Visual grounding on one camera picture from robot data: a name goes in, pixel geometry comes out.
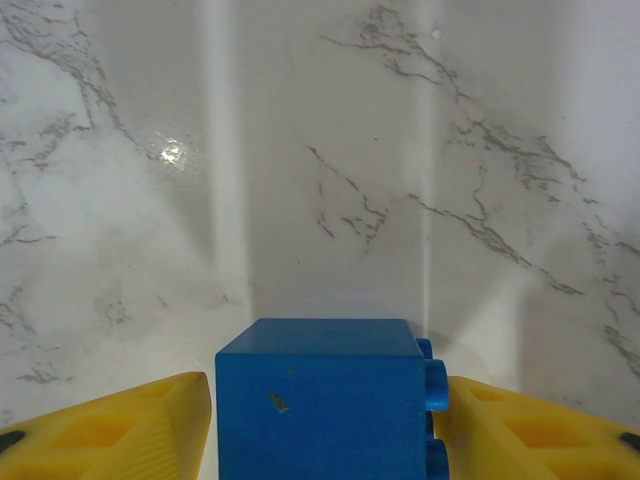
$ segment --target yellow plastic piece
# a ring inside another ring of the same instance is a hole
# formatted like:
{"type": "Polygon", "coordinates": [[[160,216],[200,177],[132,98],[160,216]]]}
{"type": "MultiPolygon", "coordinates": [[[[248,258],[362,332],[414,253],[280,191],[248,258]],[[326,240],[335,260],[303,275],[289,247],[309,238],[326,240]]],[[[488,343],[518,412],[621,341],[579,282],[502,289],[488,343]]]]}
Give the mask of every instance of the yellow plastic piece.
{"type": "Polygon", "coordinates": [[[467,378],[449,388],[434,421],[451,480],[640,479],[640,453],[619,440],[637,430],[467,378]]]}
{"type": "Polygon", "coordinates": [[[0,430],[0,480],[195,480],[210,421],[204,373],[165,378],[0,430]]]}

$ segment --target blue toy block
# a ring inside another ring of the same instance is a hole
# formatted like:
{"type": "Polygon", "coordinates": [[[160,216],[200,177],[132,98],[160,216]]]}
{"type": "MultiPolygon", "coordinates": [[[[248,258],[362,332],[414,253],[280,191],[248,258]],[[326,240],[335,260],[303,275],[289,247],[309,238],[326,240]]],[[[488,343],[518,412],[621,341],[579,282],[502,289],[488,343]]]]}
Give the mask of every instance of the blue toy block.
{"type": "Polygon", "coordinates": [[[444,364],[404,320],[260,319],[216,355],[220,480],[444,480],[444,364]]]}

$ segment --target black tip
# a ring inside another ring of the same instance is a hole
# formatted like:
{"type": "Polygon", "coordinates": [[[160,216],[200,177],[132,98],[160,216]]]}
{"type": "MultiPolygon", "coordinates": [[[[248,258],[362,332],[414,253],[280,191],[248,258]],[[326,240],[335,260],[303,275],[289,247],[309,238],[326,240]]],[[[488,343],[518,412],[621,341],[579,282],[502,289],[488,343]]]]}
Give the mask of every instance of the black tip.
{"type": "Polygon", "coordinates": [[[13,447],[26,436],[26,432],[20,430],[14,430],[13,432],[7,432],[0,435],[0,454],[2,454],[2,452],[7,448],[13,447]]]}
{"type": "Polygon", "coordinates": [[[640,435],[636,435],[631,432],[624,432],[620,434],[620,440],[629,445],[636,452],[640,453],[640,435]]]}

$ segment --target white surface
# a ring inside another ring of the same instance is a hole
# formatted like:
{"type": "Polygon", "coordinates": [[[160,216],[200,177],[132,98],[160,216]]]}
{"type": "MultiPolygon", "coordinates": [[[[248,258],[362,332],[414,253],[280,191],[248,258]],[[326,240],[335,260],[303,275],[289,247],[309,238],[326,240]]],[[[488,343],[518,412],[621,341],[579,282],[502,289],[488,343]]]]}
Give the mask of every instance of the white surface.
{"type": "Polygon", "coordinates": [[[615,3],[1,3],[0,419],[212,378],[259,316],[361,311],[639,426],[640,11],[615,3]]]}

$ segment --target marble backdrop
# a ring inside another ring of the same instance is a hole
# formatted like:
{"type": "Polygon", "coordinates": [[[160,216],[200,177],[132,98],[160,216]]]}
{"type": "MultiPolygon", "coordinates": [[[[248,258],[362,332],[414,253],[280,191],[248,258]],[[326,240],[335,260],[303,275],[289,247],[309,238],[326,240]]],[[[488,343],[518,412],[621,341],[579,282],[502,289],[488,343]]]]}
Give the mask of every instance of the marble backdrop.
{"type": "Polygon", "coordinates": [[[99,5],[0,2],[0,421],[212,373],[255,317],[346,300],[453,374],[639,426],[640,238],[557,98],[511,103],[429,2],[236,3],[231,87],[201,67],[190,103],[118,84],[136,46],[99,5]]]}

